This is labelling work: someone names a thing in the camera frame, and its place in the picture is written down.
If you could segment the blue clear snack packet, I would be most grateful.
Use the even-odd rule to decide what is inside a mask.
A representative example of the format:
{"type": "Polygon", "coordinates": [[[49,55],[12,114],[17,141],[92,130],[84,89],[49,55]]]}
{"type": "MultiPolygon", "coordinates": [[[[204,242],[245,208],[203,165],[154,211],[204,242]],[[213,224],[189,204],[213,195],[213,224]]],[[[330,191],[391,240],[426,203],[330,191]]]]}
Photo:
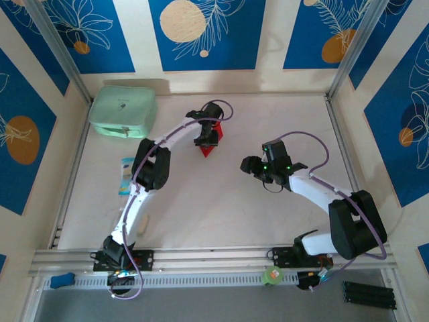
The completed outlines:
{"type": "Polygon", "coordinates": [[[130,193],[129,185],[132,179],[132,166],[135,158],[123,158],[121,160],[121,183],[118,195],[124,196],[130,193]]]}

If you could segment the aluminium cross rail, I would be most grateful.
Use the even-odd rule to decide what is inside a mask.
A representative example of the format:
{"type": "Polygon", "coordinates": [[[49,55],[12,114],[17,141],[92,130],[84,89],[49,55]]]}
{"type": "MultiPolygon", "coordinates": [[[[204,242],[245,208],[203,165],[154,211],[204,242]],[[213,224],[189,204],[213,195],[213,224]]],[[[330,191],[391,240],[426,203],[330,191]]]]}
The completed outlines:
{"type": "MultiPolygon", "coordinates": [[[[273,264],[270,247],[232,248],[152,248],[152,273],[227,273],[258,272],[273,264]]],[[[66,272],[93,273],[94,249],[37,250],[28,275],[63,274],[66,272]]]]}

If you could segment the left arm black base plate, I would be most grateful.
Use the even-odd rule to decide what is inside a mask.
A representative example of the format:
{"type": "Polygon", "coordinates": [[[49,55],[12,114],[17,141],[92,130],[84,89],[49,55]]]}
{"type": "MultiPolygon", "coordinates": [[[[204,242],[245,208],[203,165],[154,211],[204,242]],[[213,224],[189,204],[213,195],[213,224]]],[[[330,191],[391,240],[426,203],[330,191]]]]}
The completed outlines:
{"type": "MultiPolygon", "coordinates": [[[[139,270],[143,272],[152,271],[154,264],[153,250],[131,250],[131,255],[139,270]]],[[[112,272],[120,270],[135,271],[126,252],[120,255],[119,262],[105,255],[103,251],[91,252],[90,258],[94,260],[94,272],[112,272]]]]}

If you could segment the blue foam grip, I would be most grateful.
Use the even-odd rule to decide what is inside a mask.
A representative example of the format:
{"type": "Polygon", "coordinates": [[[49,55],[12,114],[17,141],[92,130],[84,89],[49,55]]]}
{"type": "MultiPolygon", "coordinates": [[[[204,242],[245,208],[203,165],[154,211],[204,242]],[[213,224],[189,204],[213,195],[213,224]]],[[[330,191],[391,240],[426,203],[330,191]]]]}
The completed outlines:
{"type": "Polygon", "coordinates": [[[65,274],[52,276],[50,279],[50,288],[58,289],[65,286],[72,286],[75,284],[75,273],[68,272],[65,274]]]}

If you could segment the aluminium side rail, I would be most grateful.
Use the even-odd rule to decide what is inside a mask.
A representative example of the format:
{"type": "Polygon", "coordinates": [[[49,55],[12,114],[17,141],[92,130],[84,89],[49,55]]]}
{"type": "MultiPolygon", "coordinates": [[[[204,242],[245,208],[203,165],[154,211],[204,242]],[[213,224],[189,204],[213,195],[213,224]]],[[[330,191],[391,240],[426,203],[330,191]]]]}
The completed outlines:
{"type": "Polygon", "coordinates": [[[53,224],[50,238],[48,240],[47,248],[49,250],[56,249],[58,247],[58,242],[62,233],[62,229],[64,227],[67,210],[69,208],[72,192],[74,189],[74,184],[76,182],[78,169],[80,166],[80,162],[82,160],[86,138],[90,128],[90,123],[88,118],[89,118],[89,113],[90,113],[90,108],[92,106],[92,103],[93,103],[93,100],[90,100],[90,103],[87,104],[86,111],[84,112],[82,127],[80,129],[76,147],[74,149],[70,170],[68,171],[68,176],[66,177],[67,179],[66,185],[64,187],[64,192],[62,193],[62,199],[58,206],[56,218],[53,224]]]}
{"type": "MultiPolygon", "coordinates": [[[[347,176],[351,184],[351,190],[353,193],[355,193],[359,190],[359,183],[355,175],[355,171],[351,161],[351,155],[349,154],[349,149],[347,146],[345,134],[343,133],[339,118],[337,117],[334,107],[330,102],[330,99],[326,95],[324,96],[324,101],[326,104],[328,116],[330,118],[333,131],[336,137],[337,144],[341,151],[343,163],[345,165],[347,176]]],[[[363,210],[359,207],[357,202],[358,200],[356,199],[354,201],[352,200],[352,197],[349,197],[348,199],[346,199],[346,203],[351,212],[351,216],[355,216],[356,219],[359,218],[360,221],[362,221],[364,224],[364,226],[362,226],[361,228],[361,233],[366,231],[367,232],[366,235],[371,238],[371,243],[374,243],[375,245],[377,245],[377,231],[375,229],[371,229],[371,226],[369,226],[370,224],[369,220],[364,221],[365,217],[361,216],[361,212],[363,212],[363,210]]]]}

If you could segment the aluminium corner post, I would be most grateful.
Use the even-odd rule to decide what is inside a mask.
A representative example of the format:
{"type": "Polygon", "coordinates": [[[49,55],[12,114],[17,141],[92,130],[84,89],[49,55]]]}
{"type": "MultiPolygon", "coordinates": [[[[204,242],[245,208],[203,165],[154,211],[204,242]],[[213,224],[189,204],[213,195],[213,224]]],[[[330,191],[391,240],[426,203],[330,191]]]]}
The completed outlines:
{"type": "Polygon", "coordinates": [[[91,103],[92,97],[80,77],[80,72],[64,45],[56,27],[44,9],[44,6],[38,0],[23,0],[23,3],[29,16],[38,28],[69,81],[74,84],[80,96],[87,103],[91,103]]]}
{"type": "Polygon", "coordinates": [[[349,77],[350,71],[354,67],[388,3],[389,0],[371,0],[369,8],[363,16],[355,36],[353,37],[352,42],[339,65],[335,77],[326,92],[325,98],[327,102],[330,103],[336,97],[343,83],[349,77]]]}

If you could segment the red square paper sheet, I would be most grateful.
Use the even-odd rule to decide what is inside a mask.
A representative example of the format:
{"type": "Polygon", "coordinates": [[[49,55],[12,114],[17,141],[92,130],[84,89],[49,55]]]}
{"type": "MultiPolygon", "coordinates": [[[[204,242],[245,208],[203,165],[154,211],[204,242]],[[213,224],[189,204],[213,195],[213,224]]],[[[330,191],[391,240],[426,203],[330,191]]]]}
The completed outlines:
{"type": "Polygon", "coordinates": [[[195,146],[198,146],[205,158],[219,145],[223,138],[221,123],[217,122],[210,127],[202,128],[202,133],[194,139],[195,146]]]}

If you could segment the mint green zip pouch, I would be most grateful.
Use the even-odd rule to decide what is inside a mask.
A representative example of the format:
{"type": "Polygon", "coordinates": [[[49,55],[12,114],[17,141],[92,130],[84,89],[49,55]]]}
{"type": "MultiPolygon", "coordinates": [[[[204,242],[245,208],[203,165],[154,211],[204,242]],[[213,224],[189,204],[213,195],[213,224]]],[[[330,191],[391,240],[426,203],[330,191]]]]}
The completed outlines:
{"type": "Polygon", "coordinates": [[[94,99],[88,120],[101,135],[143,139],[150,134],[157,111],[153,89],[108,85],[94,99]]]}

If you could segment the green tape roll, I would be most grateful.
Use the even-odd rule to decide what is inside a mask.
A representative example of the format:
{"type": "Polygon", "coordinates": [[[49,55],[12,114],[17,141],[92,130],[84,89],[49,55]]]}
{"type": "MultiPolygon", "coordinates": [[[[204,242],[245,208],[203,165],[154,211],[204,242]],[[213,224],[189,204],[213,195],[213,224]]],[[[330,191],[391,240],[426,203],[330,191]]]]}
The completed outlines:
{"type": "Polygon", "coordinates": [[[262,274],[262,283],[265,286],[275,286],[283,281],[284,273],[277,266],[269,266],[262,274]]]}

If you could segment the black tube bundle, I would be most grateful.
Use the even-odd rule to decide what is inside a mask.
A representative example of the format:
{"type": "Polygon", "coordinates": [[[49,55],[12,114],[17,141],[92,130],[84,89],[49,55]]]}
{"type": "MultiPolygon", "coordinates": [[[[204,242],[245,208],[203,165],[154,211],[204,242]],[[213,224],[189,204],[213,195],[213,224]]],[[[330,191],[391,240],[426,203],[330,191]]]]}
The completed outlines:
{"type": "Polygon", "coordinates": [[[397,309],[397,303],[392,288],[349,281],[344,281],[342,287],[345,303],[365,305],[380,309],[397,309]]]}

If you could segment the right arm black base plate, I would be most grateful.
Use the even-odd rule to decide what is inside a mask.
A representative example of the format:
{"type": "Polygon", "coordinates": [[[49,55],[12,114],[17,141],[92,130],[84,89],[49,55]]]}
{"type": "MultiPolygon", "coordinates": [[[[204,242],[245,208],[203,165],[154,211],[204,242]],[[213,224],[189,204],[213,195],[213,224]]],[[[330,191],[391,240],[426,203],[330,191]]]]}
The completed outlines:
{"type": "Polygon", "coordinates": [[[326,254],[311,256],[295,246],[275,247],[271,253],[273,264],[279,268],[324,268],[334,264],[326,254]]]}

